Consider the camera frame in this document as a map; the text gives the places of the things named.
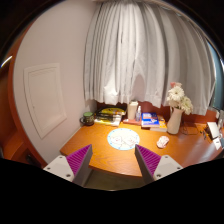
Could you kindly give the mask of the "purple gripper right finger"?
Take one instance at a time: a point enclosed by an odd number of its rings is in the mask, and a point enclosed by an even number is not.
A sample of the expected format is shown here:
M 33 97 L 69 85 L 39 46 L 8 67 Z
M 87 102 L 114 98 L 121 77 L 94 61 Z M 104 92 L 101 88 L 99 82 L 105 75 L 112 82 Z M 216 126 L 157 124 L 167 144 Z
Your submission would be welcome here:
M 182 166 L 169 155 L 160 156 L 140 145 L 135 145 L 135 156 L 145 184 L 182 169 Z

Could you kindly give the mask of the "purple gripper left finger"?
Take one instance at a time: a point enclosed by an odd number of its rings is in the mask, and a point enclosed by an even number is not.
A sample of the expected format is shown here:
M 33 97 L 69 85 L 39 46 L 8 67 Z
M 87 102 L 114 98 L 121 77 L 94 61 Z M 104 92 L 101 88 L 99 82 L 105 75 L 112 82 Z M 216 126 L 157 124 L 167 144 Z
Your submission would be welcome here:
M 91 173 L 89 163 L 92 155 L 92 145 L 87 145 L 68 156 L 59 155 L 44 170 L 76 185 L 84 186 Z

